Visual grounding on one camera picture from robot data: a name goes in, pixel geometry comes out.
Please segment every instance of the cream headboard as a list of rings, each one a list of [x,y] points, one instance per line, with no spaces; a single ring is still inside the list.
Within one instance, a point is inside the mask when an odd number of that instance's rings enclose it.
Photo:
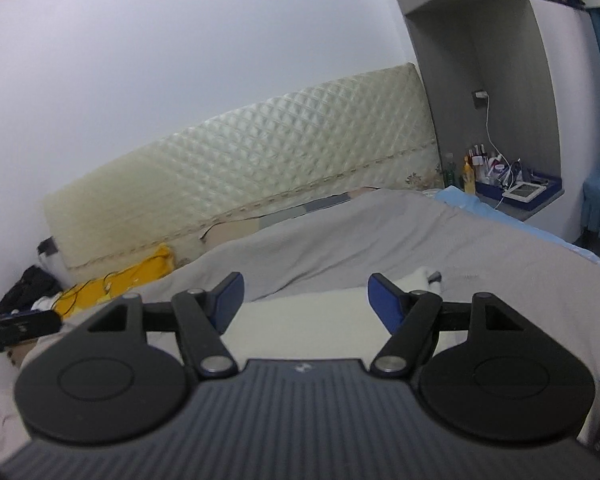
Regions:
[[[439,185],[424,87],[412,64],[331,81],[209,119],[45,197],[67,267],[95,278],[168,243],[203,253],[209,226],[363,186]]]

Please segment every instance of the ribbed gray surface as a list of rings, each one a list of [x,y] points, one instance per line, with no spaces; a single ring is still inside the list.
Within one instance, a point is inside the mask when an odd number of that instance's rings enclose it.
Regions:
[[[358,361],[251,361],[202,384],[176,419],[134,442],[74,449],[33,441],[13,480],[531,479],[600,476],[575,441],[500,450],[433,423],[409,387]]]

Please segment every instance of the wall socket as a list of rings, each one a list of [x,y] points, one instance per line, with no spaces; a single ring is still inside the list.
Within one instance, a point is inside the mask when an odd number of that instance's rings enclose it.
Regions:
[[[487,94],[487,92],[485,92],[484,90],[476,90],[474,92],[471,92],[471,96],[474,98],[474,107],[484,108],[487,105],[489,94]]]

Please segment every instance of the yellow bag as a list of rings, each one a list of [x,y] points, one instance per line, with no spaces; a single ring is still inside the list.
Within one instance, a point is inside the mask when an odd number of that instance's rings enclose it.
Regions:
[[[173,272],[174,268],[173,252],[167,245],[161,244],[152,256],[133,267],[110,272],[65,291],[54,303],[54,310],[63,320],[67,319],[82,310],[113,300],[130,288],[159,280]]]

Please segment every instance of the round black disc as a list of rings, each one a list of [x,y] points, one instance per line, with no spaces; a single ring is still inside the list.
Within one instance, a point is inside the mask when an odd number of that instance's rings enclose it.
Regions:
[[[51,348],[24,368],[15,399],[31,430],[83,446],[110,444],[151,431],[179,409],[187,380],[176,359],[110,336],[101,343]]]
[[[433,357],[420,376],[426,405],[488,440],[531,444],[577,432],[592,402],[587,369],[558,345],[507,346],[467,342]]]

